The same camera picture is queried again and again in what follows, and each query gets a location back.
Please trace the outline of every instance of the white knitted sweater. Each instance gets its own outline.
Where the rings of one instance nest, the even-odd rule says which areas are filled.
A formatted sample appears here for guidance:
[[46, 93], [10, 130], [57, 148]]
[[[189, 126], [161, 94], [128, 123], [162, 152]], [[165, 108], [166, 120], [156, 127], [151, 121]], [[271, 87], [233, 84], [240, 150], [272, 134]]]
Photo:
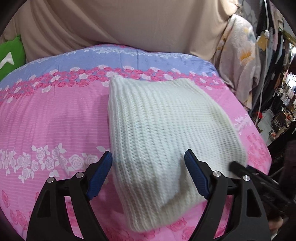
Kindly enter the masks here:
[[108, 111], [115, 186], [134, 231], [168, 225], [204, 200], [184, 164], [187, 149], [226, 176], [231, 161], [246, 164], [227, 114], [189, 79], [114, 76]]

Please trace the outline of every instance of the pink bedsheet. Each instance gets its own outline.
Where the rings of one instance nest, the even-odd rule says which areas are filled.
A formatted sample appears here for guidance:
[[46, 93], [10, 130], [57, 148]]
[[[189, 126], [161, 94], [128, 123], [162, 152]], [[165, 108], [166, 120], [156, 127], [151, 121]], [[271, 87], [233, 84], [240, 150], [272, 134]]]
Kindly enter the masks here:
[[[103, 62], [101, 59], [92, 68], [72, 66], [67, 71], [44, 67], [44, 62], [43, 74], [36, 76], [31, 71], [31, 77], [15, 79], [13, 84], [0, 89], [0, 207], [24, 239], [35, 200], [46, 179], [65, 179], [84, 171], [110, 148], [108, 86], [109, 77], [115, 73], [151, 81], [179, 77], [194, 80], [229, 115], [247, 150], [248, 164], [268, 172], [271, 157], [265, 143], [216, 73], [182, 73], [178, 66], [169, 71], [153, 65], [143, 70], [124, 63], [114, 68]], [[111, 172], [99, 195], [91, 201], [110, 241], [188, 240], [205, 205], [204, 202], [195, 206], [171, 225], [140, 234], [126, 226]], [[74, 234], [82, 237], [69, 198], [66, 206]], [[229, 198], [216, 236], [224, 232], [230, 207]]]

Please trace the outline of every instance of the mattress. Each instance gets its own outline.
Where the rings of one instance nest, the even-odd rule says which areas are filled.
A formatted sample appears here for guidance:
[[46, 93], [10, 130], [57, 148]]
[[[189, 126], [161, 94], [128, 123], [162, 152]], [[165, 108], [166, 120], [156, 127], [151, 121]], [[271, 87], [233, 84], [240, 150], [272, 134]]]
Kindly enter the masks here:
[[[0, 82], [0, 207], [24, 239], [46, 179], [69, 178], [109, 150], [109, 79], [115, 74], [139, 81], [193, 80], [230, 117], [247, 151], [248, 164], [268, 172], [271, 157], [264, 141], [210, 62], [120, 45], [98, 45], [38, 59]], [[73, 232], [82, 237], [71, 200], [65, 199]], [[126, 226], [110, 172], [91, 206], [110, 241], [179, 241], [189, 239], [206, 202], [171, 225], [135, 233]], [[230, 208], [229, 197], [216, 236], [224, 233]]]

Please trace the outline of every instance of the white arrow print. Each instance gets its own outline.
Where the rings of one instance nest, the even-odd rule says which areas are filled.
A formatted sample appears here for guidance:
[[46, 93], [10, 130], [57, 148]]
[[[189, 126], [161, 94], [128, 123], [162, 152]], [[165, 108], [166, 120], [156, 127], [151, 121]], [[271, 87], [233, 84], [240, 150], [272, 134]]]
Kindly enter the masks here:
[[15, 65], [15, 63], [13, 62], [13, 59], [12, 59], [12, 55], [11, 55], [11, 52], [9, 52], [5, 58], [0, 62], [0, 69], [6, 64], [6, 63], [10, 63], [12, 65]]

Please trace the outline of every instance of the blue gripper pad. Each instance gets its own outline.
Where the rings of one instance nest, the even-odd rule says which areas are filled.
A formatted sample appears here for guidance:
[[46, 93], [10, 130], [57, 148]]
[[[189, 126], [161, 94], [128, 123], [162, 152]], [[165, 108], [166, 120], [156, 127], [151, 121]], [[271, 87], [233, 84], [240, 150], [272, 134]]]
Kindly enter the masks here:
[[95, 196], [99, 194], [101, 187], [109, 173], [109, 170], [112, 166], [112, 154], [109, 152], [103, 160], [100, 160], [100, 166], [89, 180], [89, 188], [86, 193], [86, 196], [89, 200], [92, 200]]
[[185, 152], [184, 160], [198, 193], [208, 199], [210, 197], [208, 179], [205, 177], [189, 150]]

